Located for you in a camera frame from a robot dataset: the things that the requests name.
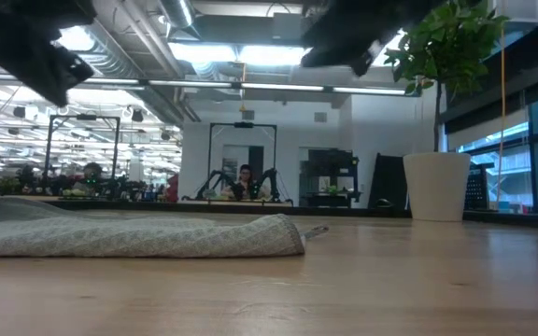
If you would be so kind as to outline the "black background robot workstation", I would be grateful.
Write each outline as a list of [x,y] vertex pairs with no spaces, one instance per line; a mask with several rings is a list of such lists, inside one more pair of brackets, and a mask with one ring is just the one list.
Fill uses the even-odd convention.
[[[179,178],[183,201],[293,205],[291,199],[281,197],[285,189],[278,185],[276,125],[212,122],[204,135],[205,140],[195,140],[185,134],[185,148],[195,149],[196,157],[183,157]],[[250,166],[256,181],[250,196],[255,197],[256,189],[265,185],[271,194],[268,200],[241,200],[243,190],[236,182],[243,164]]]
[[[21,170],[21,191],[70,200],[117,198],[125,184],[120,175],[120,136],[118,117],[93,112],[50,116],[46,138],[26,143],[35,152],[36,163]],[[102,182],[93,195],[73,189],[90,162],[103,169]]]

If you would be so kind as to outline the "red background object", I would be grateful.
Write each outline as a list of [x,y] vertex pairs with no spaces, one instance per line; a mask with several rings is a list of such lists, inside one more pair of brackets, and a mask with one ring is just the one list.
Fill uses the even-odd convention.
[[165,188],[164,196],[169,203],[177,203],[178,197],[178,181],[179,174],[175,174],[167,179],[167,185]]

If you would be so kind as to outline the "black leaning board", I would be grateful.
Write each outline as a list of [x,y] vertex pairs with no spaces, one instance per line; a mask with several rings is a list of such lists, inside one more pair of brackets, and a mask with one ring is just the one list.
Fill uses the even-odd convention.
[[407,184],[402,157],[376,155],[368,207],[374,209],[378,199],[387,199],[394,204],[386,209],[403,211],[406,208]]

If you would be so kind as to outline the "linear ceiling light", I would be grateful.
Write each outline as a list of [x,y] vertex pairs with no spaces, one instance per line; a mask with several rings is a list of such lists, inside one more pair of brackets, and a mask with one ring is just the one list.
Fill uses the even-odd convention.
[[320,93],[345,93],[360,95],[405,96],[405,90],[388,88],[363,87],[334,87],[297,84],[272,84],[256,82],[221,82],[221,81],[190,81],[190,80],[159,80],[159,79],[130,79],[94,77],[86,80],[87,84],[122,85],[122,86],[165,86],[195,89],[231,89],[231,90],[260,90],[260,91],[301,91]]

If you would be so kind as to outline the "black aluminium table frame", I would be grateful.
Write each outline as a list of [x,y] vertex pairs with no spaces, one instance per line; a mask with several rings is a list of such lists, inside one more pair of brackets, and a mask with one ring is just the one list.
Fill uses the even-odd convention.
[[[53,200],[46,203],[72,211],[86,210],[125,210],[125,211],[152,211],[172,213],[214,213],[214,214],[246,214],[246,215],[272,215],[285,214],[306,217],[388,217],[410,218],[407,210],[384,209],[347,209],[347,208],[309,208],[309,207],[283,207],[261,205],[217,205],[202,203],[129,203],[111,201],[67,201]],[[501,224],[517,227],[538,229],[538,214],[516,215],[493,212],[467,211],[463,213],[466,221]]]

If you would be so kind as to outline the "person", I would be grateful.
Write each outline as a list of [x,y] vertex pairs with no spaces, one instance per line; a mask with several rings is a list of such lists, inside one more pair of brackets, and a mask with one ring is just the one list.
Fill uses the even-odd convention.
[[103,169],[97,162],[90,162],[84,166],[83,177],[76,181],[73,189],[80,190],[85,194],[93,195],[102,182]]
[[236,182],[243,190],[241,200],[268,200],[270,198],[270,190],[265,185],[258,187],[256,196],[251,197],[250,189],[254,187],[255,183],[250,166],[248,164],[241,165]]

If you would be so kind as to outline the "green leafy potted tree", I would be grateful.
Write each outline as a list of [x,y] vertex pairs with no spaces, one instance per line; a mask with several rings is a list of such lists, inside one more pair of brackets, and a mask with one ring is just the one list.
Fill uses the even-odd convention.
[[483,61],[490,55],[508,18],[488,6],[488,0],[445,0],[386,49],[385,64],[395,81],[406,79],[407,94],[435,88],[433,150],[439,150],[441,100],[445,89],[453,95],[481,89],[488,73]]

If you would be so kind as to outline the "grey waffle microfiber towel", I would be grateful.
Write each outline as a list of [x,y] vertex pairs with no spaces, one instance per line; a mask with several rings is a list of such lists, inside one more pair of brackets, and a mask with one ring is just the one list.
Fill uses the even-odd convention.
[[308,240],[282,214],[245,224],[191,217],[101,217],[0,198],[0,257],[252,258],[303,255]]

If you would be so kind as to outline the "black shelf unit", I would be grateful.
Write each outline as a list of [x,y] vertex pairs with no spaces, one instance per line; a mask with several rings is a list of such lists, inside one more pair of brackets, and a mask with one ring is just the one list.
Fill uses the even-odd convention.
[[310,207],[345,207],[360,201],[358,164],[352,151],[341,149],[309,149],[308,160],[302,163],[307,177],[328,177],[329,183],[319,191],[309,191],[304,198]]

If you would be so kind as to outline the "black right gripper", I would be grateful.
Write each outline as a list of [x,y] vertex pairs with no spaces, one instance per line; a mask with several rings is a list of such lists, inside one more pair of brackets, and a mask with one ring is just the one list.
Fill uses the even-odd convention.
[[333,0],[301,36],[309,49],[301,66],[346,65],[362,77],[399,31],[409,30],[435,7],[437,0]]

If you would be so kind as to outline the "silver ceiling duct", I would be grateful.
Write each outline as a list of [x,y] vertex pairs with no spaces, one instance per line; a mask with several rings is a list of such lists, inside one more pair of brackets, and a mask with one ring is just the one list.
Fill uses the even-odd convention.
[[193,25],[195,9],[190,0],[158,0],[160,9],[173,28],[184,29]]

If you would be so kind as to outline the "white plant pot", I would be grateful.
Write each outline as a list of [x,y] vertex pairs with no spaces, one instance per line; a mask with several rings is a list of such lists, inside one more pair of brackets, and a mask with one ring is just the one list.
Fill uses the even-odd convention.
[[431,152],[403,157],[410,210],[415,220],[461,222],[471,156]]

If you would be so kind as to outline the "black perforated crate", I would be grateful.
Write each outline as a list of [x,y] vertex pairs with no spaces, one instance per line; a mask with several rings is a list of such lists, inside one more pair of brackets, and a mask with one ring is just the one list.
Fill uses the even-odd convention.
[[465,210],[488,210],[487,169],[486,164],[470,165],[464,200]]

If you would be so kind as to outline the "small background plant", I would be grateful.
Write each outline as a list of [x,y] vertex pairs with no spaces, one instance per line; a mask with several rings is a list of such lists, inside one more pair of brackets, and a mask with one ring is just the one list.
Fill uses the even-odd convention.
[[19,187],[20,181],[17,177],[4,176],[0,178],[0,195],[14,194]]

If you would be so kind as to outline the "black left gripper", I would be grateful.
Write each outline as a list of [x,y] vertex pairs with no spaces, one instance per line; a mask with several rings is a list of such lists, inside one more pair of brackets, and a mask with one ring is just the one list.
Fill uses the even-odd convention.
[[68,105],[67,92],[93,77],[76,53],[53,43],[22,16],[0,12],[0,67],[47,101]]

